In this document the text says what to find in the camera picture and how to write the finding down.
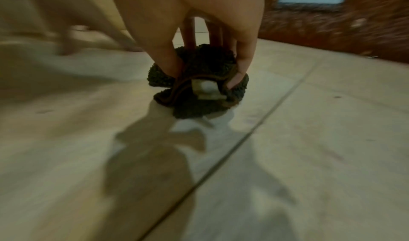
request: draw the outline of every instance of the white tag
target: white tag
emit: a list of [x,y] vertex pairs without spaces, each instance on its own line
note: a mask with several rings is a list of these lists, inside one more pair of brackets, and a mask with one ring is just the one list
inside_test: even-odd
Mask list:
[[192,90],[199,100],[225,100],[227,97],[219,91],[217,82],[211,80],[192,80]]

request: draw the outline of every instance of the tile floor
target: tile floor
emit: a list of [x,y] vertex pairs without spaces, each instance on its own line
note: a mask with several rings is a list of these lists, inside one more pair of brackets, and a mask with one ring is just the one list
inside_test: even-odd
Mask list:
[[259,40],[243,102],[178,121],[145,53],[54,48],[0,42],[0,240],[408,239],[409,66]]

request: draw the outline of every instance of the dark fuzzy toy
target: dark fuzzy toy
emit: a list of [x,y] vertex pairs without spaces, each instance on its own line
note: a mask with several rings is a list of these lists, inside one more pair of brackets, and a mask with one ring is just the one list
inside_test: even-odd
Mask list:
[[[151,86],[170,88],[157,93],[154,99],[159,104],[174,107],[173,115],[176,118],[197,118],[225,111],[243,99],[248,75],[233,89],[228,90],[226,87],[227,82],[236,74],[236,59],[232,51],[203,44],[195,51],[179,47],[176,52],[186,64],[177,80],[165,75],[156,64],[150,68],[148,74]],[[227,100],[198,100],[192,91],[192,79],[216,81],[220,92],[228,97]]]

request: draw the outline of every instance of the concrete floor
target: concrete floor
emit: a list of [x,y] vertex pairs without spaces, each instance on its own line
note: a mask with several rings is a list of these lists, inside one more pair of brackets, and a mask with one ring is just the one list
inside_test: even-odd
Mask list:
[[408,240],[407,65],[260,40],[237,108],[178,121],[145,53],[54,48],[0,42],[0,240]]

